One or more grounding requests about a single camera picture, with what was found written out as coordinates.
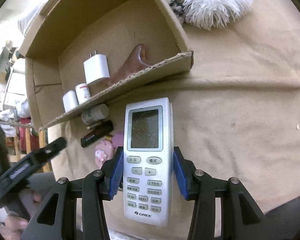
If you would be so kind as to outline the person's left hand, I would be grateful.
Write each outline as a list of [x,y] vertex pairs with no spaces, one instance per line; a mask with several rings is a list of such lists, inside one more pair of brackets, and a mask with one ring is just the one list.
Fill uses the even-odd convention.
[[[44,199],[46,190],[24,189],[19,193],[19,198],[25,206],[30,218],[36,213]],[[5,208],[0,209],[0,233],[4,239],[20,239],[23,231],[28,226],[29,220],[20,217]]]

